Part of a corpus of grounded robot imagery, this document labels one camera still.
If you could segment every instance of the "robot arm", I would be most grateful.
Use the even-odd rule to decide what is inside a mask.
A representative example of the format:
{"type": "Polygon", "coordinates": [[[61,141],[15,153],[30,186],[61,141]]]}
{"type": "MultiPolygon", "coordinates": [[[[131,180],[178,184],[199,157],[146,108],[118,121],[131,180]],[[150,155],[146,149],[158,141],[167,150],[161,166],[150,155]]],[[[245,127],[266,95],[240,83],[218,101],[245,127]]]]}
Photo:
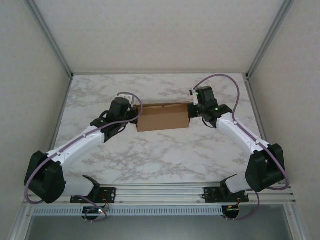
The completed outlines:
{"type": "Polygon", "coordinates": [[[40,151],[34,153],[24,185],[28,185],[31,191],[48,204],[61,196],[94,195],[94,191],[97,191],[95,188],[100,187],[95,180],[88,176],[65,177],[64,170],[91,149],[121,133],[129,122],[136,124],[137,120],[130,121],[138,118],[138,110],[132,107],[132,102],[132,96],[119,95],[112,101],[110,109],[91,122],[81,134],[47,153],[40,151]],[[32,177],[32,174],[44,162],[46,163],[43,167],[32,177]]]}
{"type": "Polygon", "coordinates": [[[236,174],[220,182],[219,190],[224,199],[245,190],[260,192],[284,179],[271,156],[260,146],[262,144],[268,149],[284,168],[283,150],[278,144],[270,145],[246,128],[238,119],[234,120],[233,111],[227,105],[218,105],[211,87],[199,87],[190,91],[190,94],[193,95],[194,100],[188,105],[189,118],[202,117],[213,128],[219,129],[233,139],[249,157],[245,173],[236,174]]]}

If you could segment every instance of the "white enclosure wall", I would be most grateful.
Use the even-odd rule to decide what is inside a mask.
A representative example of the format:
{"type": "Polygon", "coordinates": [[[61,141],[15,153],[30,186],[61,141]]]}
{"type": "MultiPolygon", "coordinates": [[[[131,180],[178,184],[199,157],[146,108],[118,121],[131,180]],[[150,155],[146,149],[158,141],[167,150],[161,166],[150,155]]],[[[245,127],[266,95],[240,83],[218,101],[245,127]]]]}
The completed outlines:
{"type": "Polygon", "coordinates": [[[283,0],[35,0],[76,75],[245,73],[283,0]]]}
{"type": "Polygon", "coordinates": [[[0,3],[0,239],[23,201],[30,157],[47,151],[68,77],[21,0],[0,3]]]}
{"type": "Polygon", "coordinates": [[[296,0],[250,80],[267,138],[283,147],[313,239],[320,239],[319,13],[319,0],[296,0]]]}

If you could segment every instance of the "white marble tabletop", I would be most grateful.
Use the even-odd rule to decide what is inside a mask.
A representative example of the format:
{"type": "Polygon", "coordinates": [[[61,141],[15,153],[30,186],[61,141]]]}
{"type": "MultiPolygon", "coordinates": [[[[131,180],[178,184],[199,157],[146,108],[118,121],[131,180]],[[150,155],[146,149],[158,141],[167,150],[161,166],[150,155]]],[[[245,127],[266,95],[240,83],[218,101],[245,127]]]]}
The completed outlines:
{"type": "MultiPolygon", "coordinates": [[[[189,90],[209,75],[75,76],[55,147],[74,138],[108,110],[118,92],[135,93],[145,104],[191,102],[189,90]]],[[[236,116],[259,136],[243,77],[229,75],[240,87],[236,116]]],[[[234,107],[237,92],[229,79],[214,77],[202,85],[212,87],[219,104],[234,107]]],[[[123,133],[79,159],[66,175],[88,175],[101,184],[219,182],[245,172],[248,160],[230,138],[194,118],[189,128],[173,130],[137,132],[135,125],[128,124],[123,133]]]]}

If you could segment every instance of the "brown cardboard box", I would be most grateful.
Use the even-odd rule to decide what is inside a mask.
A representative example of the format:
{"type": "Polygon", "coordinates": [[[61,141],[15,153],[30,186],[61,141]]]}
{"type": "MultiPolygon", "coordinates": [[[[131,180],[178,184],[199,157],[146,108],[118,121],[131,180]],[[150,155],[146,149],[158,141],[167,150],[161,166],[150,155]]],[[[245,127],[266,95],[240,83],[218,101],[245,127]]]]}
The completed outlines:
{"type": "MultiPolygon", "coordinates": [[[[138,132],[189,127],[189,102],[159,103],[143,105],[143,113],[136,125],[138,132]]],[[[140,113],[141,106],[135,105],[140,113]]]]}

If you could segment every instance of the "purple cable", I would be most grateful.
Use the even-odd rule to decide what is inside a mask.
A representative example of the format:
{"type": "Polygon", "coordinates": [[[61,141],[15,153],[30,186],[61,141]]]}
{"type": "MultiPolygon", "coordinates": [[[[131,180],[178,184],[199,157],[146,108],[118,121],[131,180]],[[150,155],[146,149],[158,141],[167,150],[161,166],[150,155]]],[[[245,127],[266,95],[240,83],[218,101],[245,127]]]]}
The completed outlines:
{"type": "MultiPolygon", "coordinates": [[[[93,133],[95,133],[95,132],[98,132],[98,131],[101,130],[101,129],[105,129],[105,128],[107,128],[107,127],[110,127],[111,125],[114,125],[114,124],[125,124],[125,123],[132,122],[132,121],[138,119],[138,118],[141,116],[141,114],[142,114],[143,111],[144,111],[144,105],[143,105],[143,103],[141,102],[140,98],[137,97],[135,94],[130,93],[130,92],[125,92],[125,91],[119,92],[119,93],[117,94],[117,96],[119,96],[120,94],[131,95],[131,96],[133,96],[134,98],[136,98],[136,99],[138,100],[138,102],[139,102],[140,105],[141,105],[141,111],[139,112],[139,114],[138,114],[136,117],[134,117],[134,118],[132,118],[132,119],[130,119],[130,120],[115,121],[115,122],[112,122],[112,123],[108,123],[107,125],[104,125],[104,126],[102,126],[102,127],[99,127],[99,128],[97,128],[97,129],[94,129],[94,130],[88,132],[88,133],[86,134],[86,136],[89,136],[90,134],[93,134],[93,133]]],[[[72,142],[70,142],[69,144],[67,144],[65,147],[63,147],[62,149],[60,149],[59,152],[60,152],[60,153],[63,153],[65,150],[67,150],[69,147],[71,147],[73,144],[77,143],[78,141],[80,141],[80,140],[83,139],[83,138],[84,138],[83,135],[82,135],[82,136],[79,136],[78,138],[76,138],[75,140],[73,140],[72,142]]],[[[41,200],[41,201],[32,201],[32,200],[29,198],[28,189],[29,189],[29,186],[30,186],[31,181],[34,179],[35,175],[39,172],[39,170],[40,170],[44,165],[46,165],[51,159],[53,159],[53,158],[56,157],[56,156],[58,156],[57,153],[51,155],[51,156],[48,157],[45,161],[43,161],[43,162],[34,170],[34,172],[33,172],[33,173],[31,174],[31,176],[29,177],[28,181],[26,182],[25,188],[24,188],[24,198],[25,198],[25,200],[26,200],[29,204],[37,205],[37,204],[43,203],[43,200],[41,200]]]]}

